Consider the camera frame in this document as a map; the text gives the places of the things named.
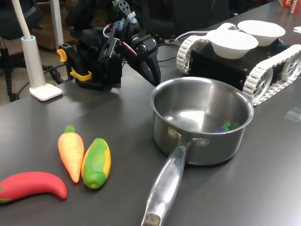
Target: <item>white bowl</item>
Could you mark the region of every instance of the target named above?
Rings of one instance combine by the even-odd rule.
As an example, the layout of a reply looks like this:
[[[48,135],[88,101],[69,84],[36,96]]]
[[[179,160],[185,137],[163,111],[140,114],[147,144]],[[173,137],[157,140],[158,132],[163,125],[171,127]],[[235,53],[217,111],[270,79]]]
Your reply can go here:
[[[253,35],[258,40],[259,46],[268,46],[285,34],[285,30],[279,25],[259,20],[242,21],[238,24],[238,28]]]
[[[252,35],[234,30],[214,30],[207,35],[215,53],[226,59],[239,59],[258,45]]]

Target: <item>saucepan rim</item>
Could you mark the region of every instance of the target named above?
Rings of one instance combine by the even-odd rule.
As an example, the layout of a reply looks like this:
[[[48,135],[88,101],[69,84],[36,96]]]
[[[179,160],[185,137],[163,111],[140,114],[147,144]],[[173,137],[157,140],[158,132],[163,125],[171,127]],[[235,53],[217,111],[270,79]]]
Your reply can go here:
[[[236,93],[238,95],[240,95],[246,102],[247,102],[247,107],[249,108],[249,117],[248,119],[245,121],[245,123],[243,125],[241,125],[240,127],[236,128],[236,129],[233,129],[233,130],[230,130],[228,132],[221,132],[221,133],[206,133],[206,132],[197,132],[197,131],[194,131],[194,130],[190,130],[190,129],[183,129],[175,124],[173,124],[172,122],[168,121],[167,119],[165,119],[156,109],[155,107],[155,104],[154,104],[154,99],[155,99],[155,96],[156,94],[159,92],[160,89],[162,89],[163,87],[167,86],[169,83],[171,82],[174,82],[174,81],[178,81],[178,80],[194,80],[194,81],[203,81],[203,82],[207,82],[207,83],[218,83],[218,84],[221,84],[225,87],[228,87],[230,89],[232,89],[233,91],[236,91]],[[177,128],[177,129],[180,129],[180,130],[183,130],[183,131],[186,131],[186,132],[190,132],[190,133],[195,133],[195,134],[200,134],[200,135],[218,135],[218,134],[229,134],[229,133],[233,133],[233,132],[236,132],[242,128],[244,128],[246,125],[248,125],[250,123],[250,121],[253,119],[253,116],[254,116],[254,107],[253,107],[253,104],[252,104],[252,101],[247,98],[243,92],[241,92],[239,89],[227,84],[227,83],[224,83],[222,81],[218,81],[218,80],[214,80],[214,79],[207,79],[207,78],[202,78],[202,77],[180,77],[180,78],[175,78],[175,79],[170,79],[170,80],[167,80],[161,84],[159,84],[154,90],[153,92],[151,93],[151,96],[150,96],[150,103],[151,103],[151,106],[152,106],[152,109],[154,110],[154,112],[162,119],[164,120],[165,122],[167,122],[168,124],[172,125],[173,127]]]

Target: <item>metal pole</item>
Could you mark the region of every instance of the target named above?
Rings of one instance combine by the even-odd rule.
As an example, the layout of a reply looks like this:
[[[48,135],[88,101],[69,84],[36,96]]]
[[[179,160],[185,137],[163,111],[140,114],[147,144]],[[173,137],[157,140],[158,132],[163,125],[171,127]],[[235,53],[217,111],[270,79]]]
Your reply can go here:
[[[56,49],[58,49],[59,45],[64,44],[59,0],[50,0],[50,6],[53,29],[55,32],[55,46]]]
[[[5,49],[5,43],[2,37],[0,37],[0,48]]]

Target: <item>gray table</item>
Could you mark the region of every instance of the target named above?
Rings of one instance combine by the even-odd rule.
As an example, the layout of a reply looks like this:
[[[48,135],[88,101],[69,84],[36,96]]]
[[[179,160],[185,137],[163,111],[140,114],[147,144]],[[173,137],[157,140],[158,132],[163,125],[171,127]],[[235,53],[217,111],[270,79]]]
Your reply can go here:
[[[271,3],[231,19],[288,16]],[[301,25],[287,23],[286,28]],[[289,44],[301,34],[287,30]],[[160,48],[159,58],[176,54]],[[175,62],[162,64],[163,80],[181,76]],[[301,107],[301,80],[256,107],[241,148],[227,164],[187,166],[166,226],[299,226],[301,222],[301,125],[283,116]],[[0,107],[0,179],[19,172],[47,171],[67,185],[66,201],[37,195],[0,207],[1,226],[139,226],[151,186],[166,160],[151,138],[153,87],[127,65],[122,88],[111,92],[60,86],[63,98],[41,103],[26,98]],[[111,150],[108,181],[92,191],[75,185],[63,164],[57,141],[73,124],[86,149],[103,137]]]

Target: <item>saucepan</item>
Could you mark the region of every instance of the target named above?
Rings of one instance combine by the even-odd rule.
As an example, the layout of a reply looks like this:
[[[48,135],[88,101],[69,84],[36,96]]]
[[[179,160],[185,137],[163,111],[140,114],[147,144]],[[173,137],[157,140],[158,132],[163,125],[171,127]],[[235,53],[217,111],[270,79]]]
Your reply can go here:
[[[178,191],[185,163],[227,162],[238,150],[254,108],[244,94],[220,81],[200,77],[171,79],[151,95],[153,138],[169,155],[147,200],[142,226],[162,226]],[[222,125],[236,124],[230,131]]]

